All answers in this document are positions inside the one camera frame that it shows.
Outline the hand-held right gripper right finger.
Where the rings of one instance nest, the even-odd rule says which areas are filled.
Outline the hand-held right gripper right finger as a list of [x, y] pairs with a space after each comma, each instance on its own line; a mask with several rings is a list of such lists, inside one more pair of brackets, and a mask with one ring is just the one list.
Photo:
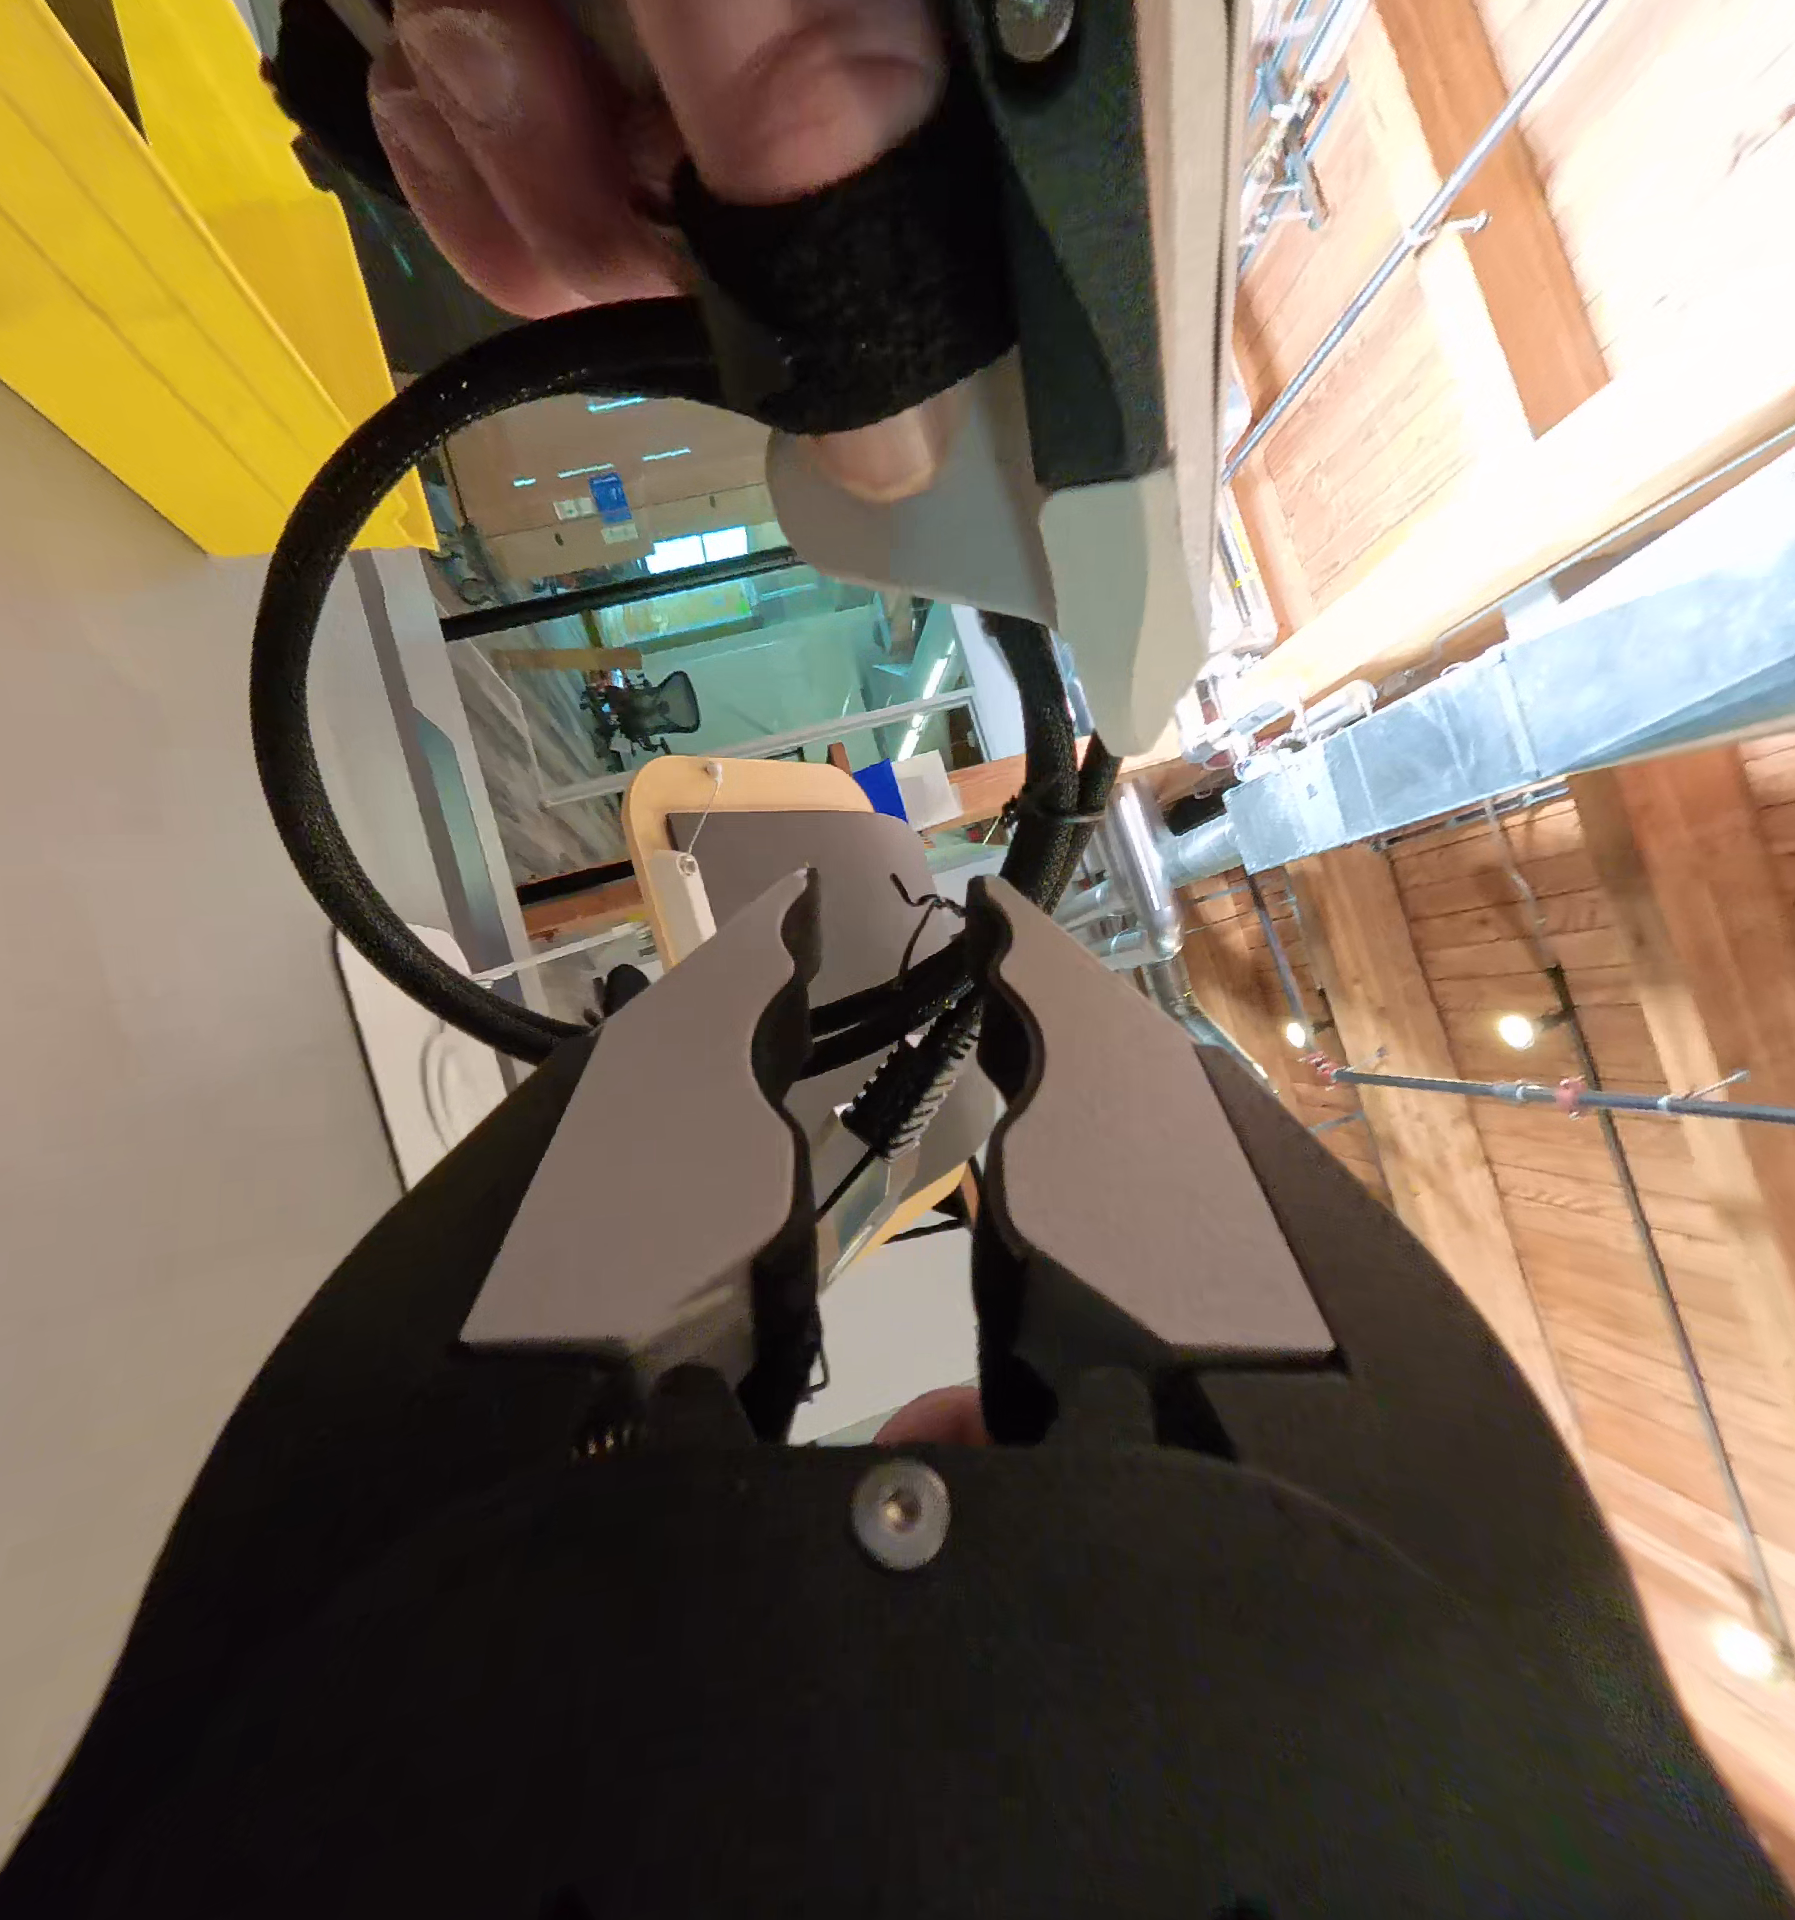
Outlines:
[[964, 895], [982, 1153], [982, 1424], [1039, 1445], [1092, 1373], [1167, 1420], [1198, 1375], [1338, 1373], [1338, 1343], [1224, 1113], [1198, 1041], [1003, 879]]

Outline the black mesh office chair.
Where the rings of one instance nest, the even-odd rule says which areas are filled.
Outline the black mesh office chair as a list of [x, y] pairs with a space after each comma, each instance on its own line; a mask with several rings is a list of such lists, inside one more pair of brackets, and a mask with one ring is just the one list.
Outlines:
[[642, 757], [666, 757], [673, 735], [701, 733], [701, 702], [684, 669], [666, 673], [663, 679], [642, 676], [588, 676], [585, 679], [585, 708], [595, 733], [595, 749], [619, 766], [619, 749], [635, 749]]

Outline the smooth silver pipes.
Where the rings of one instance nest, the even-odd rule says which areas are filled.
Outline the smooth silver pipes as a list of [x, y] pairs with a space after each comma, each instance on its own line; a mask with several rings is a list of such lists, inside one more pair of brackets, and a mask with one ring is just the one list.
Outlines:
[[1237, 824], [1219, 814], [1171, 833], [1151, 786], [1117, 781], [1102, 814], [1105, 901], [1131, 917], [1102, 945], [1110, 971], [1171, 964], [1184, 951], [1178, 895], [1193, 880], [1244, 875]]

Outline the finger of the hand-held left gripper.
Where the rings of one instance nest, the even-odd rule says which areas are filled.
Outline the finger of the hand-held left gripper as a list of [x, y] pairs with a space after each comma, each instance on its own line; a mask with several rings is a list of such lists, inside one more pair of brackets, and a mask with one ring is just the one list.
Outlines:
[[1127, 5], [1145, 252], [1121, 272], [1151, 300], [1116, 376], [1159, 376], [1159, 450], [1136, 475], [1050, 492], [1053, 630], [1081, 673], [1099, 740], [1145, 754], [1219, 636], [1219, 475], [1240, 278], [1252, 5]]

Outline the wooden board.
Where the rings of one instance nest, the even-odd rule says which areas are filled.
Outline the wooden board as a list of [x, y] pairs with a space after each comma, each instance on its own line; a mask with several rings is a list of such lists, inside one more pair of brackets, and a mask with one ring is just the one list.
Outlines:
[[[854, 809], [873, 814], [860, 786], [849, 772], [828, 766], [787, 766], [787, 759], [696, 759], [696, 757], [660, 757], [642, 766], [623, 796], [623, 829], [633, 846], [633, 864], [651, 909], [649, 863], [660, 848], [696, 853], [690, 837], [673, 833], [674, 814], [712, 814], [712, 809]], [[766, 1177], [742, 1166], [742, 1148], [750, 1141], [712, 1141], [701, 1153], [679, 1153], [674, 1136], [689, 1128], [690, 1113], [679, 1102], [679, 1070], [663, 1067], [651, 1041], [635, 1041], [629, 1014], [651, 1003], [641, 994], [623, 1014], [617, 1014], [591, 1055], [585, 1087], [617, 1098], [617, 1116], [641, 1148], [617, 1148], [617, 1166], [633, 1178], [623, 1196], [654, 1204], [654, 1233], [663, 1250], [684, 1257], [689, 1276], [744, 1276], [744, 1257], [756, 1257], [766, 1238], [787, 1220], [794, 1177]], [[819, 1128], [818, 1148], [806, 1142], [799, 1128], [787, 1128], [794, 1142], [809, 1148], [809, 1190], [813, 1209], [834, 1196], [834, 1186], [865, 1157], [865, 1141], [842, 1128], [843, 1109]]]

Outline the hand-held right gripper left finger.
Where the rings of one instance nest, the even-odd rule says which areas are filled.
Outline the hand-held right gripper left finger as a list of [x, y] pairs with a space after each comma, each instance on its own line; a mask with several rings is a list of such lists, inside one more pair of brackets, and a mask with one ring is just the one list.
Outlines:
[[809, 1130], [819, 885], [794, 868], [603, 1019], [461, 1319], [477, 1354], [715, 1373], [785, 1442], [818, 1349]]

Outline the black pole with round disc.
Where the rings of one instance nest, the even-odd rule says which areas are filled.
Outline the black pole with round disc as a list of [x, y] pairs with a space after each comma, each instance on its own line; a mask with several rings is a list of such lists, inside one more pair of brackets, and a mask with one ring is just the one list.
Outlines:
[[544, 592], [527, 596], [517, 602], [492, 602], [457, 615], [442, 615], [437, 632], [447, 644], [457, 639], [477, 639], [477, 636], [498, 636], [515, 630], [536, 630], [545, 619], [571, 619], [585, 612], [607, 612], [607, 609], [629, 609], [642, 600], [660, 600], [673, 592], [690, 592], [690, 588], [721, 588], [721, 582], [742, 582], [742, 581], [761, 581], [772, 573], [799, 569], [806, 554], [794, 549], [766, 549], [734, 559], [708, 559], [674, 573], [654, 573], [654, 574], [635, 574], [635, 581], [612, 581], [612, 582], [591, 582], [591, 588], [567, 588], [567, 592]]

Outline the rectangular metal duct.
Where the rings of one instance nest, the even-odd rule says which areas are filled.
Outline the rectangular metal duct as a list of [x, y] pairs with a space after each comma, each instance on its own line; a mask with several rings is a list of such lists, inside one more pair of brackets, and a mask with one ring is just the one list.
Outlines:
[[1511, 636], [1224, 806], [1279, 868], [1559, 775], [1795, 719], [1795, 450]]

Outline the yellow plastic bin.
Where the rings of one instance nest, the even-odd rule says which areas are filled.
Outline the yellow plastic bin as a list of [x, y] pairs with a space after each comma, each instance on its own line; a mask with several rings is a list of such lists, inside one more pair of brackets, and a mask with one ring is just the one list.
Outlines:
[[134, 108], [0, 0], [0, 384], [209, 554], [269, 554], [391, 364], [229, 0], [112, 5]]

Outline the metal sprinkler pipe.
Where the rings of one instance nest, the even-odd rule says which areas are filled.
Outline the metal sprinkler pipe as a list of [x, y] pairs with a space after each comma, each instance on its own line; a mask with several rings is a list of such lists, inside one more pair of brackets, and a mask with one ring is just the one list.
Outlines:
[[1317, 1070], [1322, 1087], [1354, 1087], [1354, 1089], [1413, 1089], [1413, 1094], [1441, 1094], [1441, 1098], [1478, 1098], [1502, 1109], [1541, 1109], [1559, 1116], [1632, 1116], [1632, 1121], [1730, 1121], [1730, 1122], [1769, 1122], [1795, 1128], [1795, 1102], [1749, 1102], [1733, 1098], [1746, 1081], [1746, 1070], [1733, 1070], [1698, 1089], [1605, 1089], [1594, 1087], [1584, 1074], [1532, 1081], [1532, 1080], [1453, 1080], [1453, 1074], [1391, 1074], [1372, 1067], [1345, 1067], [1326, 1055], [1305, 1055], [1305, 1067]]

